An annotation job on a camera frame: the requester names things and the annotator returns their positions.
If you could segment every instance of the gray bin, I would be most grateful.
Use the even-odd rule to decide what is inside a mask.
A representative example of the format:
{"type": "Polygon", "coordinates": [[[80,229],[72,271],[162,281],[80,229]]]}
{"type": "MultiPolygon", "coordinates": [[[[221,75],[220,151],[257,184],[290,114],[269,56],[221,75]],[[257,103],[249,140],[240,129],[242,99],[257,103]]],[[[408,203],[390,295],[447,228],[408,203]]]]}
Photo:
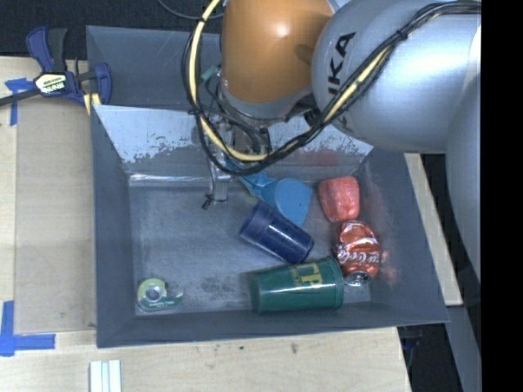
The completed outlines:
{"type": "MultiPolygon", "coordinates": [[[[303,225],[315,240],[307,261],[331,254],[336,225],[327,221],[317,184],[338,176],[360,183],[359,219],[383,254],[368,285],[345,287],[337,310],[256,314],[246,274],[282,265],[242,241],[239,228],[257,198],[232,180],[224,203],[202,209],[208,162],[185,109],[180,45],[186,33],[88,28],[91,64],[114,76],[111,105],[91,115],[94,172],[97,345],[301,335],[448,321],[403,154],[388,153],[326,129],[311,146],[266,170],[294,177],[315,193],[303,225]],[[136,305],[143,278],[183,289],[169,312],[136,305]]],[[[219,62],[219,37],[204,36],[204,63],[219,62]]],[[[305,126],[301,119],[290,127],[305,126]]]]}

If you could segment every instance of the blue clamp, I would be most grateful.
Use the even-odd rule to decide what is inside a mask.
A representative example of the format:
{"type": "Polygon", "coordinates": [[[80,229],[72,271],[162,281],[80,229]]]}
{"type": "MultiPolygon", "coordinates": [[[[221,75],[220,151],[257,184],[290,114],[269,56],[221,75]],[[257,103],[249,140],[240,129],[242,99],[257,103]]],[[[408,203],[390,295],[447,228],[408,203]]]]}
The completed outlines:
{"type": "Polygon", "coordinates": [[[56,334],[14,335],[13,315],[14,301],[4,302],[0,331],[0,356],[12,357],[18,350],[53,350],[55,348],[56,334]]]}
{"type": "Polygon", "coordinates": [[[80,87],[80,82],[95,79],[100,102],[109,103],[113,91],[109,66],[106,63],[96,64],[92,71],[75,75],[67,71],[63,52],[67,29],[50,29],[45,26],[36,28],[26,38],[29,54],[34,58],[42,73],[33,80],[33,88],[17,92],[12,96],[0,99],[0,105],[14,103],[28,97],[40,95],[43,97],[60,97],[85,105],[86,95],[80,87]]]}

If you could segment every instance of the coca-cola logo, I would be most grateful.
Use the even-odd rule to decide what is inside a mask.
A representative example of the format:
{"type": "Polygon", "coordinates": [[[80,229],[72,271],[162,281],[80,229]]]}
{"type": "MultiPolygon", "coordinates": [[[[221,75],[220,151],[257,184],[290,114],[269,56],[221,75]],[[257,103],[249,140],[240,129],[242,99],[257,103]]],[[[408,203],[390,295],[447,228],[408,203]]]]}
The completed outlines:
{"type": "Polygon", "coordinates": [[[340,264],[351,261],[362,265],[370,265],[379,262],[379,252],[349,252],[343,245],[340,245],[337,248],[337,259],[340,264]]]}

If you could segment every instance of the clamp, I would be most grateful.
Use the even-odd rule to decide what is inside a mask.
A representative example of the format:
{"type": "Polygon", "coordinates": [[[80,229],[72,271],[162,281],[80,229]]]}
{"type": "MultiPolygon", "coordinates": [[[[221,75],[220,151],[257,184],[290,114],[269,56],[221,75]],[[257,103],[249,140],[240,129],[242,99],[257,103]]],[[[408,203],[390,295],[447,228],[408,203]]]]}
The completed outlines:
{"type": "Polygon", "coordinates": [[[27,48],[31,57],[40,64],[42,73],[33,80],[33,88],[3,97],[0,106],[36,95],[60,97],[84,106],[87,105],[88,95],[81,89],[80,82],[94,78],[98,85],[98,99],[103,105],[109,103],[113,88],[109,66],[105,63],[96,64],[93,71],[82,74],[67,71],[63,57],[66,33],[67,29],[47,30],[45,26],[29,33],[26,38],[27,48]]]}

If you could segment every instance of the blue plastic cup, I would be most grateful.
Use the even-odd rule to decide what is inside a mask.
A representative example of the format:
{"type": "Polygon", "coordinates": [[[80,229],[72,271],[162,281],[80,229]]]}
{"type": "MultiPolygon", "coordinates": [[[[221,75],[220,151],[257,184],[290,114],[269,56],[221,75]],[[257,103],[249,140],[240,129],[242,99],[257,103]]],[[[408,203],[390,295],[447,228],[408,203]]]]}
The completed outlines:
{"type": "Polygon", "coordinates": [[[249,213],[239,236],[291,264],[302,263],[314,247],[307,232],[262,200],[249,213]]]}

